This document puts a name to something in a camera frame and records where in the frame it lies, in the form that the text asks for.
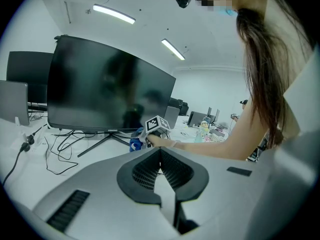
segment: woman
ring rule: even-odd
[[[245,45],[247,84],[251,99],[232,135],[221,143],[176,143],[148,136],[155,147],[175,147],[217,158],[245,160],[269,131],[275,145],[277,126],[285,139],[300,129],[284,92],[303,70],[316,45],[315,29],[307,27],[299,0],[201,0],[203,6],[232,6],[237,32]]]

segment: woman's arm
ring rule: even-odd
[[[205,143],[180,143],[175,144],[175,148],[185,150],[205,156],[216,158],[245,160],[263,139],[268,127],[260,121],[258,113],[255,113],[251,124],[251,100],[233,128],[232,135],[224,142],[205,142]],[[162,139],[154,135],[149,135],[148,140],[155,147],[171,147],[173,140]]]

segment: ceiling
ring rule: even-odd
[[[116,47],[169,73],[219,66],[243,70],[244,48],[237,35],[236,16],[208,11],[195,0],[185,9],[175,0],[43,1],[64,34]],[[94,11],[94,4],[104,4],[136,22],[131,25]],[[163,39],[169,40],[185,60],[168,50],[161,43]]]

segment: woman's hand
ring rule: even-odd
[[[154,147],[170,147],[174,143],[174,141],[172,140],[160,138],[153,134],[149,134],[146,138],[151,142],[152,146]]]

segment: black chair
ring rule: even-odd
[[[188,112],[188,109],[189,109],[188,103],[182,102],[182,107],[180,109],[179,116],[186,116],[187,112]]]

